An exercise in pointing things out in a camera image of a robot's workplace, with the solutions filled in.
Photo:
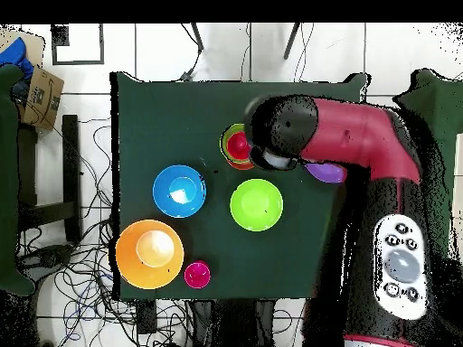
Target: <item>blue object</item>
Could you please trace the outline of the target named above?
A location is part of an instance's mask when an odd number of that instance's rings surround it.
[[[0,53],[0,65],[13,64],[21,68],[24,73],[24,79],[30,79],[33,76],[33,65],[25,58],[25,43],[21,37]]]
[[[190,166],[172,165],[155,179],[153,198],[164,214],[174,218],[190,217],[204,204],[206,184]]]

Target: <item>chair leg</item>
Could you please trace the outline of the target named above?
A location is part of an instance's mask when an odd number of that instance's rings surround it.
[[[283,56],[285,60],[288,59],[289,53],[291,52],[291,48],[293,46],[294,39],[296,38],[296,33],[298,33],[299,26],[300,23],[294,23],[293,25],[293,30],[291,31],[291,35],[289,36],[288,40],[288,45],[286,46],[285,55]]]

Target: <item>gray circular button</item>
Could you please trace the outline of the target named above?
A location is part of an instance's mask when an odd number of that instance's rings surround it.
[[[409,287],[407,291],[407,296],[412,302],[418,301],[418,298],[420,297],[420,295],[418,294],[418,290],[414,287]]]
[[[392,234],[386,237],[386,242],[389,246],[397,246],[401,243],[401,241]]]
[[[409,284],[418,279],[420,274],[420,263],[416,258],[405,250],[394,250],[389,253],[384,266],[387,274],[396,281]]]
[[[401,292],[401,289],[399,288],[399,285],[394,284],[393,282],[387,283],[384,286],[384,290],[386,291],[386,294],[388,296],[391,296],[392,298],[396,297]]]
[[[418,243],[416,243],[413,239],[407,239],[406,244],[407,248],[410,250],[415,250],[418,247]]]
[[[407,234],[409,232],[409,228],[404,223],[398,223],[395,226],[395,229],[399,231],[401,234]]]

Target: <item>floor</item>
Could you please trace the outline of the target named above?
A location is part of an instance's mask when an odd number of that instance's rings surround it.
[[[101,177],[109,165],[106,156],[95,146],[92,135],[99,127],[96,140],[104,151],[110,153],[110,97],[109,73],[125,71],[140,80],[174,80],[189,70],[196,58],[196,46],[180,24],[107,24],[103,25],[104,64],[98,65],[52,65],[51,30],[47,24],[14,25],[16,28],[41,35],[46,42],[43,67],[64,80],[59,116],[55,127],[61,130],[63,114],[77,114],[80,123],[80,154],[94,167]],[[449,27],[430,23],[304,23],[303,37],[310,37],[307,58],[301,56],[303,42],[301,32],[294,42],[287,61],[283,52],[292,23],[253,23],[251,25],[252,47],[248,47],[246,23],[199,23],[205,51],[194,71],[194,80],[238,80],[243,81],[343,81],[353,72],[366,71],[373,77],[368,88],[367,101],[395,106],[392,96],[402,93],[410,85],[410,75],[415,69],[432,68],[448,78],[456,78],[463,72],[463,51],[458,34],[449,33]],[[191,26],[186,28],[193,35]],[[71,45],[57,47],[58,61],[99,60],[99,27],[97,24],[71,24]],[[251,70],[249,54],[251,52]],[[463,137],[457,141],[460,156],[456,158],[454,215],[458,228],[460,253],[463,254]],[[56,132],[39,132],[37,145],[38,203],[62,201],[61,138]],[[81,195],[82,223],[84,229],[101,218],[109,216],[109,209],[97,205],[90,208],[95,194],[95,185],[87,168],[82,166]],[[112,180],[110,172],[100,183],[111,198]],[[64,243],[62,222],[42,227],[43,235],[33,244],[41,247]],[[84,240],[82,249],[91,248],[98,241],[97,231]],[[28,230],[25,240],[37,235],[37,230]],[[71,299],[77,299],[69,286],[82,282],[78,293],[85,290],[86,276],[58,274],[48,277],[40,290],[37,312],[38,328],[43,340],[59,344],[67,339],[63,347],[135,347],[127,338],[133,326],[121,327],[115,318],[106,323],[87,310],[83,320],[76,324],[70,335],[67,328],[74,327],[77,311]],[[107,278],[110,288],[110,277]],[[277,347],[300,347],[298,331],[301,321],[302,299],[278,301],[274,320],[274,340]],[[159,326],[168,326],[173,312],[183,316],[181,310],[171,302],[159,302]],[[121,315],[130,316],[129,310]],[[173,326],[174,340],[183,342],[185,331],[181,324]],[[165,334],[157,333],[149,338],[148,345],[157,339],[163,341]],[[140,337],[146,344],[148,336]]]

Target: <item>magenta cup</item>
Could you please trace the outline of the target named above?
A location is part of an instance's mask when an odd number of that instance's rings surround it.
[[[189,287],[203,288],[211,280],[211,272],[204,261],[195,261],[186,267],[184,281]]]

